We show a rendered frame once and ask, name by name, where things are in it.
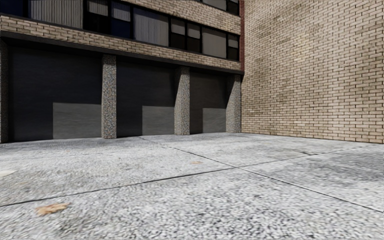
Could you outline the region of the plain tan brick building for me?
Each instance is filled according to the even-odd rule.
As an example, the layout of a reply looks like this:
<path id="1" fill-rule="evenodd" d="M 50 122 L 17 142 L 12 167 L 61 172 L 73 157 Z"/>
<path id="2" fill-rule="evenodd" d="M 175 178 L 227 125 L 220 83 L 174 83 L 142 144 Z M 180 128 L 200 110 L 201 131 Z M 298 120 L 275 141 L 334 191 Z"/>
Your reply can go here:
<path id="1" fill-rule="evenodd" d="M 384 143 L 384 0 L 245 0 L 244 133 Z"/>

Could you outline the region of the tan brick building with pillars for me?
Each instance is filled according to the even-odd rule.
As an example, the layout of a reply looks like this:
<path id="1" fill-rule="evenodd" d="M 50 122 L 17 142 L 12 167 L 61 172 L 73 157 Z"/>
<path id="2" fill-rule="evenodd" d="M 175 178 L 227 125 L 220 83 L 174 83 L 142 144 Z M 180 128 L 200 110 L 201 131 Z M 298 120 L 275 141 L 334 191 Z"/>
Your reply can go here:
<path id="1" fill-rule="evenodd" d="M 0 143 L 239 133 L 243 0 L 0 0 Z"/>

